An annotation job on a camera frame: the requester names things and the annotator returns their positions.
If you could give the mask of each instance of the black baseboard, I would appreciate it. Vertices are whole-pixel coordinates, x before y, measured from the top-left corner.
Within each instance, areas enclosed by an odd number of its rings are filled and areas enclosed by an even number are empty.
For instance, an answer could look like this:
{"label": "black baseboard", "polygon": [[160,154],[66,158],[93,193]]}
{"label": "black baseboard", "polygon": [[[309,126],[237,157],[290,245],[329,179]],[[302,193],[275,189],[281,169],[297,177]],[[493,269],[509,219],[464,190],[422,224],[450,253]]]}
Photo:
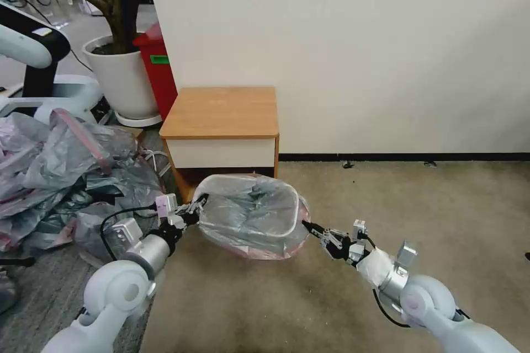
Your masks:
{"label": "black baseboard", "polygon": [[282,162],[334,161],[530,161],[530,153],[280,153]]}

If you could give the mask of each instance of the wooden stool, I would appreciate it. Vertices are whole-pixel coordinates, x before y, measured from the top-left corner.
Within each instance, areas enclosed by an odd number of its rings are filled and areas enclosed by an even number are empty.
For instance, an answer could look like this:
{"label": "wooden stool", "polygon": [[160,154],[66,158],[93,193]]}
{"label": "wooden stool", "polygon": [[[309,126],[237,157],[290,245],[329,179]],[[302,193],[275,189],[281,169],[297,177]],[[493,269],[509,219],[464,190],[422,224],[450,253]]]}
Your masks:
{"label": "wooden stool", "polygon": [[208,175],[278,175],[274,87],[182,88],[160,136],[184,202]]}

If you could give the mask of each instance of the wooden tabletop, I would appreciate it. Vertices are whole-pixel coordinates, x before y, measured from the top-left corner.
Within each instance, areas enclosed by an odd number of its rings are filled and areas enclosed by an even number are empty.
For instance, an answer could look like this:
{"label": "wooden tabletop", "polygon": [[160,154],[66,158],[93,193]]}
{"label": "wooden tabletop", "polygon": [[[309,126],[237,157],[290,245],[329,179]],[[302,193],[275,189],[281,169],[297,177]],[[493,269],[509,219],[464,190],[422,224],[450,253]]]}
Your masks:
{"label": "wooden tabletop", "polygon": [[186,87],[160,129],[167,139],[274,138],[274,87]]}

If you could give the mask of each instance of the soil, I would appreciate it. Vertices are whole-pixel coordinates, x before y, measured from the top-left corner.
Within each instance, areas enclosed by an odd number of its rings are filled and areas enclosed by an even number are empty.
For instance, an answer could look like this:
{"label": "soil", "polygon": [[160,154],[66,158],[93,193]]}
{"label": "soil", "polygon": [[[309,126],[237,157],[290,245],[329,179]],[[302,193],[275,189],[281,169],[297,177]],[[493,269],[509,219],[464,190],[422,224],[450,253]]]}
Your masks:
{"label": "soil", "polygon": [[96,47],[92,50],[92,53],[96,55],[114,55],[114,48],[112,47],[112,43],[108,43],[101,47]]}

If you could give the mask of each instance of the potted plant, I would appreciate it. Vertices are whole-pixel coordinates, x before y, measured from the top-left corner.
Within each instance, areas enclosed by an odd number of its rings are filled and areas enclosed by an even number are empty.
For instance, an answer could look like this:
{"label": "potted plant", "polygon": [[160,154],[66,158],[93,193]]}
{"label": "potted plant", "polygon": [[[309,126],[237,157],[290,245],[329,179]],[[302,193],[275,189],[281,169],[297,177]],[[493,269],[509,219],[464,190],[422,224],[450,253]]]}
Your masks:
{"label": "potted plant", "polygon": [[130,126],[160,121],[140,52],[133,44],[140,0],[86,1],[101,11],[112,33],[89,41],[83,52],[118,120]]}

